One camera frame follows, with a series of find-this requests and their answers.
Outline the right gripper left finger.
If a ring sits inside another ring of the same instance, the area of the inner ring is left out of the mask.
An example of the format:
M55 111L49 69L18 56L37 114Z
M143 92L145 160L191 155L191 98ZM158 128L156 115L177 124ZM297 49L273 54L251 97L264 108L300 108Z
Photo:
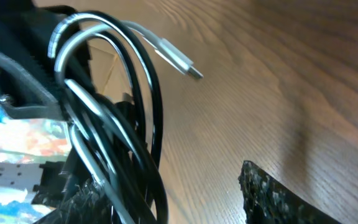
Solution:
M87 181L71 199L34 224L108 224L111 207L102 186Z

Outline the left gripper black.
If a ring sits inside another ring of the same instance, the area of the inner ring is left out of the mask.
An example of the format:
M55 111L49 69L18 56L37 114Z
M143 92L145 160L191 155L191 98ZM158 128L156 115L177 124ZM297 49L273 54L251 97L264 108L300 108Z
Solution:
M0 105L13 119L68 120L48 44L54 28L76 9L0 0Z

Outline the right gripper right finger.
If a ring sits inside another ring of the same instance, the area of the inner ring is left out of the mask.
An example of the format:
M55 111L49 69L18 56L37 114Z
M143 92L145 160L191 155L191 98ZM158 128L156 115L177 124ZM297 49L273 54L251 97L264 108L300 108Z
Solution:
M252 161L243 162L238 181L247 223L338 223Z

